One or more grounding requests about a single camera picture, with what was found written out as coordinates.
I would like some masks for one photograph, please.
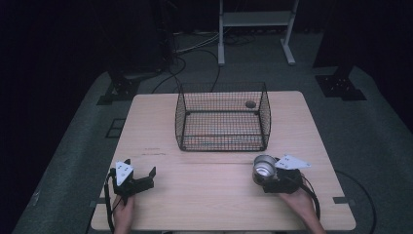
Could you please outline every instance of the wire basket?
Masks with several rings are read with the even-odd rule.
[[[179,87],[175,135],[184,151],[262,151],[271,131],[264,83]]]

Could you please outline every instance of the black equipment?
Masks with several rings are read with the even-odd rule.
[[[265,193],[291,194],[299,188],[302,188],[312,197],[316,206],[316,215],[319,219],[319,199],[314,190],[312,191],[304,184],[303,179],[305,178],[301,175],[298,169],[286,170],[277,168],[276,163],[279,160],[279,158],[273,158],[269,155],[257,156],[254,159],[252,170],[252,179],[254,182],[262,186]]]
[[[125,164],[130,165],[131,164],[131,159],[128,159],[125,161]],[[128,198],[136,193],[140,193],[143,191],[146,191],[150,188],[154,187],[154,180],[153,178],[156,175],[156,167],[152,169],[152,171],[149,173],[149,176],[139,178],[139,179],[133,179],[133,170],[130,169],[131,172],[130,174],[125,178],[125,180],[121,183],[117,183],[117,175],[116,173],[116,168],[111,168],[109,170],[109,174],[107,175],[106,182],[104,184],[104,195],[105,195],[105,203],[106,203],[106,211],[107,211],[107,221],[109,223],[110,230],[112,232],[115,231],[115,226],[113,225],[112,221],[112,208],[110,206],[110,197],[109,197],[109,178],[112,177],[112,182],[113,182],[113,191],[115,194],[121,196],[121,201],[124,203],[124,205],[127,204]]]

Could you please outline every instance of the cable on floor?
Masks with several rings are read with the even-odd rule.
[[[334,172],[335,172],[336,174],[340,174],[340,175],[346,176],[347,178],[351,179],[353,182],[355,182],[355,183],[361,188],[361,190],[362,190],[362,191],[364,192],[364,194],[366,195],[366,197],[367,197],[367,199],[368,199],[368,202],[370,203],[372,213],[373,213],[373,223],[371,224],[370,231],[369,231],[368,233],[369,233],[369,234],[373,234],[373,233],[374,233],[374,229],[376,228],[377,214],[376,214],[376,207],[374,206],[374,203],[373,203],[373,199],[371,198],[370,194],[367,192],[367,189],[365,189],[364,186],[361,185],[361,183],[358,182],[354,177],[352,177],[352,176],[350,176],[350,175],[348,175],[348,174],[346,174],[346,173],[343,173],[343,172],[341,172],[341,171],[338,171],[338,170],[334,170]]]
[[[218,82],[219,74],[221,73],[221,67],[218,65],[218,57],[217,57],[213,52],[207,51],[207,50],[192,50],[192,51],[183,53],[182,55],[185,55],[185,54],[188,54],[188,53],[194,53],[194,52],[204,52],[204,53],[208,53],[208,54],[212,55],[212,56],[215,58],[215,60],[216,60],[216,64],[217,64],[217,67],[218,67],[218,71],[217,71],[215,80],[213,81],[212,87],[211,87],[211,89],[210,89],[210,92],[212,92],[212,91],[213,91],[213,88],[215,87],[216,83]]]
[[[179,60],[183,61],[183,66],[182,66],[182,68],[179,69],[178,72],[176,72],[176,73],[171,73],[171,72],[170,72],[170,69],[169,69],[169,73],[171,73],[171,76],[169,76],[169,77],[165,78],[163,81],[161,81],[161,82],[152,90],[152,93],[151,93],[151,94],[155,94],[155,91],[156,91],[162,84],[164,84],[167,80],[169,80],[170,78],[175,78],[176,84],[177,84],[177,85],[180,84],[180,81],[178,80],[178,78],[176,77],[176,75],[179,74],[179,73],[181,73],[181,72],[185,69],[185,67],[186,67],[186,61],[185,61],[185,59],[180,58],[180,57],[177,57],[176,59],[179,59]]]

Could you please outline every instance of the silver cylindrical object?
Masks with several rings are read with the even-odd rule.
[[[252,178],[255,183],[261,185],[262,182],[277,178],[277,159],[270,155],[259,155],[254,159]]]

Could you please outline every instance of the gray carpet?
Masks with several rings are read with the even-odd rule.
[[[413,230],[413,211],[409,209],[413,205],[412,134],[372,78],[358,68],[353,69],[350,79],[367,100],[324,97],[315,75],[332,74],[335,67],[312,68],[321,33],[291,36],[294,66],[286,63],[281,37],[260,35],[252,43],[227,46],[226,64],[220,68],[218,82],[263,81],[269,91],[303,93],[333,167],[355,178],[370,194],[377,211],[374,233],[410,233]],[[181,35],[176,42],[182,49],[205,39]],[[216,45],[203,50],[215,54],[217,51]],[[186,61],[185,69],[177,75],[181,82],[215,80],[218,66],[211,54],[193,52],[181,58]],[[170,70],[177,72],[182,66],[183,62],[176,59]],[[141,82],[138,93],[152,93],[168,77],[169,73],[164,72]],[[97,105],[109,86],[107,73],[96,78],[38,185],[38,200],[33,199],[28,205],[15,233],[97,233],[89,223],[118,142],[116,137],[107,137],[108,130],[114,119],[127,117],[131,105],[130,100]],[[156,90],[156,93],[175,92],[173,79]],[[348,233],[368,233],[373,219],[366,195],[347,176],[338,175],[338,178],[357,221],[357,228]]]

